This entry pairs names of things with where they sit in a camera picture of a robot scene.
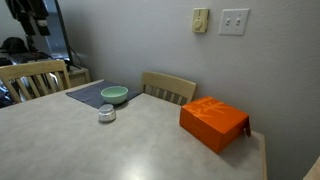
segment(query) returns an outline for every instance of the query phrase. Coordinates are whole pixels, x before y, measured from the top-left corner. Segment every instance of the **orange box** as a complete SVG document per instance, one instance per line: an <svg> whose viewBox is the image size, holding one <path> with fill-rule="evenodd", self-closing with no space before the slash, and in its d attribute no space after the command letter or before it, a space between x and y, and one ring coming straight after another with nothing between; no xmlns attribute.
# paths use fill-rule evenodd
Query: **orange box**
<svg viewBox="0 0 320 180"><path fill-rule="evenodd" d="M246 129L251 135L249 115L210 96L181 107L180 126L219 153Z"/></svg>

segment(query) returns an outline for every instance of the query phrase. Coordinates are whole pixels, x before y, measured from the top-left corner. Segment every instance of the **chair backrest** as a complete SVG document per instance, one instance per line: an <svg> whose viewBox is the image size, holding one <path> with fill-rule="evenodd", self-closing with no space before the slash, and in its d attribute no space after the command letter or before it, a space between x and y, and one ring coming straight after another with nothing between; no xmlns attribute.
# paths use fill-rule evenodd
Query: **chair backrest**
<svg viewBox="0 0 320 180"><path fill-rule="evenodd" d="M63 60L0 67L0 79L15 102L22 102L24 98L31 100L64 90L62 76L67 86L66 89L71 88L66 64Z"/></svg>
<svg viewBox="0 0 320 180"><path fill-rule="evenodd" d="M157 72L142 73L142 91L166 101L183 105L192 101L196 83Z"/></svg>

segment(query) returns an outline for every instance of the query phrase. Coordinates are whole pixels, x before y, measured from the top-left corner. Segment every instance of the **placemat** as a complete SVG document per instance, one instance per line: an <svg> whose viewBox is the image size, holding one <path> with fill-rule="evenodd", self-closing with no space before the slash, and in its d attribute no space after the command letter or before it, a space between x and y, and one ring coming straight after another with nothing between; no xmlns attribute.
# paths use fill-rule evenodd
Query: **placemat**
<svg viewBox="0 0 320 180"><path fill-rule="evenodd" d="M99 82L97 84L93 84L91 86L79 89L79 90L75 90L73 92L67 92L67 96L72 97L78 101L81 101L89 106L92 106L94 108L99 109L100 106L107 104L103 98L101 97L101 91L107 87L110 86L119 86L119 84L113 83L113 82L109 82L109 81L102 81ZM130 101L131 99L133 99L134 97L138 96L139 94L141 94L141 92L132 90L130 88L128 88L129 92L128 92L128 97L127 100L123 103L126 103L127 101ZM121 104L119 105L114 105L114 108L117 108L121 106Z"/></svg>

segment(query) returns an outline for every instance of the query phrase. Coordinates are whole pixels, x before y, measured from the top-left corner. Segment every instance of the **bowl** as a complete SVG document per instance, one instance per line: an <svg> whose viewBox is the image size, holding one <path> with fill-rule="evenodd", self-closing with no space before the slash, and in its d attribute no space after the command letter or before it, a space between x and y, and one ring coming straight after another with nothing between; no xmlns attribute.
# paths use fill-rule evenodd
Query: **bowl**
<svg viewBox="0 0 320 180"><path fill-rule="evenodd" d="M128 88L124 86L111 86L101 91L101 96L106 103L117 105L123 103L128 96Z"/></svg>

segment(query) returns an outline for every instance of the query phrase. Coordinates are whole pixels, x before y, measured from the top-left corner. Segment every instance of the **switch plate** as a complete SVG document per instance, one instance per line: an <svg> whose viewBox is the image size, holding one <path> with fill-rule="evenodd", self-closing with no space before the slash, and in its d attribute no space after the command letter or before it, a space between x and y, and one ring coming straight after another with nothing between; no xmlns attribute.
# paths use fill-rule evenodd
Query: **switch plate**
<svg viewBox="0 0 320 180"><path fill-rule="evenodd" d="M246 28L250 9L224 9L219 34L242 36Z"/></svg>
<svg viewBox="0 0 320 180"><path fill-rule="evenodd" d="M209 9L193 9L192 32L205 33L208 27Z"/></svg>

